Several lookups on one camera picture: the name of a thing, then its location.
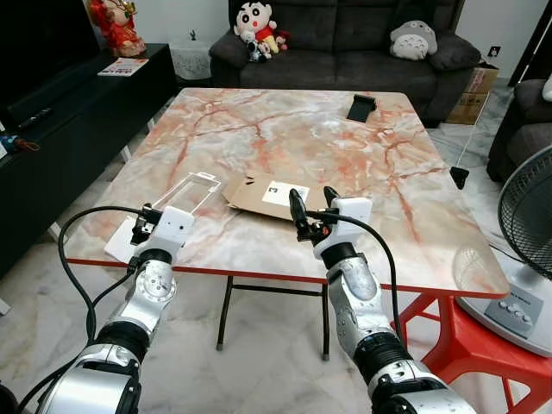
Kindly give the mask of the marble top folding table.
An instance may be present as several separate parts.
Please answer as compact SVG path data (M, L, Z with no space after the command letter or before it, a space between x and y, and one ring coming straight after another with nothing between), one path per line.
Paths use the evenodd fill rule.
M68 263L126 266L106 244L126 208L154 204L190 173L208 173L226 190L241 176L307 186L311 208L331 186L372 201L370 225L398 266L402 291L437 297L500 299L509 285L449 166L410 99L372 94L366 121L348 119L351 91L185 88L123 163L66 241Z

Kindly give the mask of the brown cardboard mailer envelope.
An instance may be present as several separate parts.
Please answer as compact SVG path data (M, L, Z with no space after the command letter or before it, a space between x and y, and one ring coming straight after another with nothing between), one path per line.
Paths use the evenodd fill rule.
M233 174L222 194L230 208L291 221L291 190L299 193L307 210L326 209L328 206L320 183L261 172Z

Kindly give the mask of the clear plastic packaging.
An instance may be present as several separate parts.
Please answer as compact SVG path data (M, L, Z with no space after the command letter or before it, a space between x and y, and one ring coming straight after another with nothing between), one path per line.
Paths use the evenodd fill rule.
M151 231L169 208L182 210L190 217L197 216L197 210L217 193L222 182L213 174L193 172L182 178L162 194L153 204L145 204L141 209L141 220L147 231Z

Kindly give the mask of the small black phone stand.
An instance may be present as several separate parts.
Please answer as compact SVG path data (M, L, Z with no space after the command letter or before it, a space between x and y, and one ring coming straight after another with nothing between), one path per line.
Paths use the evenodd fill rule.
M346 118L348 121L367 122L367 119L376 111L376 99L373 96L354 94L352 103L348 107Z

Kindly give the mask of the black low tv cabinet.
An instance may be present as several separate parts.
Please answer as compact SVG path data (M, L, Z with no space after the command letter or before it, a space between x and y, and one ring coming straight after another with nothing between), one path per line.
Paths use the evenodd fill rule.
M0 281L176 95L169 45L149 45L147 59L133 75L102 76L115 58L97 56L88 78L51 103L44 121L19 133L39 150L0 160Z

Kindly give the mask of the black power adapter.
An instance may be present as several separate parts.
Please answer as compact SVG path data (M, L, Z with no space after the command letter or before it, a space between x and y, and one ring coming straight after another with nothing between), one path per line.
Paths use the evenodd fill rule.
M461 168L461 166L451 166L449 168L449 176L452 177L459 190L465 189L469 174L470 171L466 168Z

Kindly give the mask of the grey standing electric fan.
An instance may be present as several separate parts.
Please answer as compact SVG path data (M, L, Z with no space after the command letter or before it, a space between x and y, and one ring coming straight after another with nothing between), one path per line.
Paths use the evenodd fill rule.
M485 327L541 356L552 355L552 147L518 166L500 193L498 224L514 261L500 299L461 298Z

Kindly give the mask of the black remote control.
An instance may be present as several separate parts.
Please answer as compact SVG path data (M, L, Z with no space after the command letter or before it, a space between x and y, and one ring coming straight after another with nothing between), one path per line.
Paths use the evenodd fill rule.
M39 123L43 122L45 118L53 113L53 111L54 110L51 107L46 107L43 108L43 110L39 110L38 113L35 113L27 119L24 119L24 121L21 122L19 126L17 126L17 130L19 130L20 133L25 133L25 131L29 131L35 125L39 125Z

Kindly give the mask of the red white booklet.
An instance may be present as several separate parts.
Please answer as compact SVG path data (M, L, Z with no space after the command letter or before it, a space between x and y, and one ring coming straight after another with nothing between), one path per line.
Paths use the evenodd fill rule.
M102 78L129 78L147 63L149 63L147 58L118 58L100 70L97 75Z

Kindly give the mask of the brown cardboard box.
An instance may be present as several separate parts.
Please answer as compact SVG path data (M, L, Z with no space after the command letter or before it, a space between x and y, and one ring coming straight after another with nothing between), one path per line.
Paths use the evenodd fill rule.
M445 123L452 123L452 125L474 125L477 123L498 76L499 68L496 66L486 62L478 64L474 68L461 98L457 100L455 107L448 114Z

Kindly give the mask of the grey round plush toy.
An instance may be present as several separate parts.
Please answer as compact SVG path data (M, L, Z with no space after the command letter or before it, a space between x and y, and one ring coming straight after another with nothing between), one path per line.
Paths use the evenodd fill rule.
M394 58L424 60L438 50L436 32L423 21L410 21L398 25L390 32L389 52Z

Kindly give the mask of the white lace covered stool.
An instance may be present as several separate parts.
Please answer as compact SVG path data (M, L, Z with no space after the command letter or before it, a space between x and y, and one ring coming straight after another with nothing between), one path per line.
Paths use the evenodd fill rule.
M210 43L204 41L172 41L169 43L176 75L184 80L210 78Z

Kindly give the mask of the cartoon boy plush doll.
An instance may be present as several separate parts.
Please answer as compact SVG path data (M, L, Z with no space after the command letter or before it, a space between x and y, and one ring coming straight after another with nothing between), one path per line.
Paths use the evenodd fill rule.
M251 62L265 63L280 51L275 34L277 23L269 3L243 1L234 13L231 28L236 38L246 44Z

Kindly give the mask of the red plastic stool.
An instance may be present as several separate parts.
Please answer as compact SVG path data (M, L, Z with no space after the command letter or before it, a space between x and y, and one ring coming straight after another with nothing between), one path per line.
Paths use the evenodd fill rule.
M422 362L442 381L452 383L465 373L498 376L507 401L505 414L536 414L552 398L552 360L482 326L455 297L419 293L398 314L397 323L406 326L414 318L439 324L437 343Z

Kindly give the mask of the red gold figurine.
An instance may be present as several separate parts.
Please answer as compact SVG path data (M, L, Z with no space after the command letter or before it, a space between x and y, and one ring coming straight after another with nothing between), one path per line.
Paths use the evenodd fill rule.
M147 51L145 41L135 32L135 3L128 0L91 0L88 11L116 58L138 58Z

